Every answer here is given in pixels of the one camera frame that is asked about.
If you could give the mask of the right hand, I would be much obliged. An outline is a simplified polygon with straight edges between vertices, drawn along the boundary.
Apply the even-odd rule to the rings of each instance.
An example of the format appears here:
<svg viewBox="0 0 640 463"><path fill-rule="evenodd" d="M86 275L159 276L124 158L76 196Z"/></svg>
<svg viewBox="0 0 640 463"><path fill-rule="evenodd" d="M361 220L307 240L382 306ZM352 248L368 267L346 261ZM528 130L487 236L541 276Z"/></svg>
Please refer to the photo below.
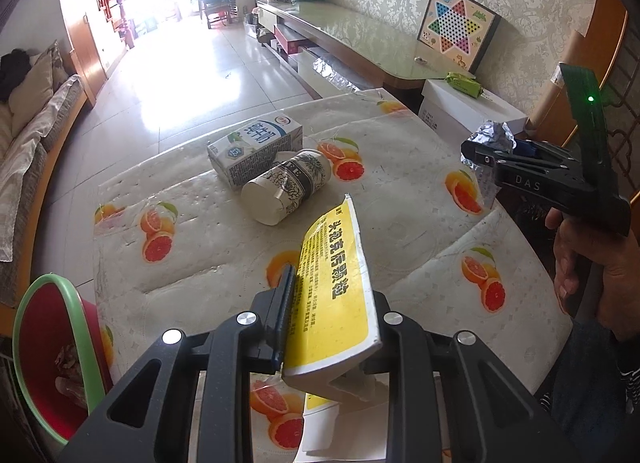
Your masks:
<svg viewBox="0 0 640 463"><path fill-rule="evenodd" d="M561 301L578 290L575 259L588 258L603 267L603 293L597 320L620 342L639 334L639 245L634 235L619 237L593 229L552 208L546 227L555 232L554 291Z"/></svg>

